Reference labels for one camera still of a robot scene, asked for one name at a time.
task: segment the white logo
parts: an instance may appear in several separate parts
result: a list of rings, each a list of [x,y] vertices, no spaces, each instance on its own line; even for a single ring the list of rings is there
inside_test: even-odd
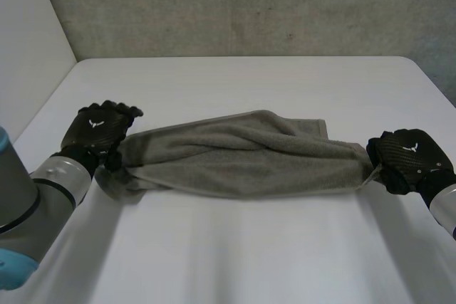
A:
[[[88,123],[90,124],[90,126],[92,126],[92,128],[95,128],[97,126],[100,126],[100,125],[104,124],[105,122],[104,121],[102,121],[102,122],[92,122],[92,120],[89,119]]]
[[[416,152],[416,150],[418,149],[418,143],[415,144],[415,147],[411,147],[411,148],[408,148],[408,147],[403,147],[404,150],[407,150],[407,151],[414,151]]]

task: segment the white table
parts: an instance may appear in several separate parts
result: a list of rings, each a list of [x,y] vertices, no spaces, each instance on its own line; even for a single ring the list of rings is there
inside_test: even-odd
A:
[[[130,133],[267,109],[326,120],[358,142],[419,127],[456,162],[456,109],[398,57],[95,59],[75,66],[15,146],[29,170],[59,148],[77,110],[105,99],[145,112]],[[2,303],[454,303],[456,242],[416,194],[273,201],[94,184],[39,270]]]

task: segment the gray towel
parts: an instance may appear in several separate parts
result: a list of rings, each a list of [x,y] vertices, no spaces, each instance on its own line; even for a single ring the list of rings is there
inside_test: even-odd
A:
[[[124,169],[95,178],[114,198],[150,189],[257,199],[351,192],[372,172],[358,144],[328,139],[323,120],[266,110],[129,136]]]

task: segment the white wall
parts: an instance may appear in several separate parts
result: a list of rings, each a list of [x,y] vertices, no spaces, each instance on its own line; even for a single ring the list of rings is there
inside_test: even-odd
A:
[[[75,64],[49,0],[0,0],[0,125],[11,140]]]

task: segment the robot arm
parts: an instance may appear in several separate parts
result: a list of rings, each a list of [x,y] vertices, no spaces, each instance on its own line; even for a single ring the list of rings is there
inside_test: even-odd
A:
[[[430,213],[456,239],[456,175],[438,144],[422,130],[384,132],[366,147],[391,194],[417,192]]]
[[[0,290],[22,286],[38,268],[84,199],[96,168],[120,167],[117,147],[142,114],[108,101],[83,108],[62,150],[31,175],[0,128]]]

